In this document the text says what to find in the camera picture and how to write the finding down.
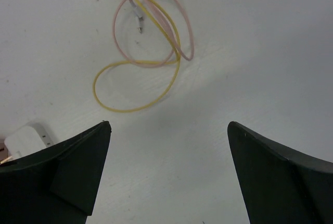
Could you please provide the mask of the white plug adapter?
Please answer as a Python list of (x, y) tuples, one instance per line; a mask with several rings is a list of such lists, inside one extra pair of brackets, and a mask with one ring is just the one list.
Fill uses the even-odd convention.
[(10, 159), (19, 159), (53, 146), (55, 142), (44, 128), (37, 122), (28, 123), (5, 138)]

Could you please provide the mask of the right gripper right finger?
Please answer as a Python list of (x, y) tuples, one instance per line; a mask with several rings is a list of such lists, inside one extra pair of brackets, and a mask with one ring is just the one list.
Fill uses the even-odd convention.
[(229, 146), (250, 223), (332, 223), (332, 163), (230, 122)]

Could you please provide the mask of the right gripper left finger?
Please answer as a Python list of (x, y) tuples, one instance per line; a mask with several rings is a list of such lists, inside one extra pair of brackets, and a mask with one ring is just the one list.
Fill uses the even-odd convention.
[(108, 121), (1, 165), (1, 223), (86, 223), (111, 138)]

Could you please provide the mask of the brown USB charger plug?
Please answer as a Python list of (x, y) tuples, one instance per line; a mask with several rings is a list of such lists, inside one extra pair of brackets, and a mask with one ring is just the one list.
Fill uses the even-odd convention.
[(13, 157), (10, 155), (9, 150), (5, 145), (4, 138), (0, 138), (0, 160), (1, 165), (13, 160)]

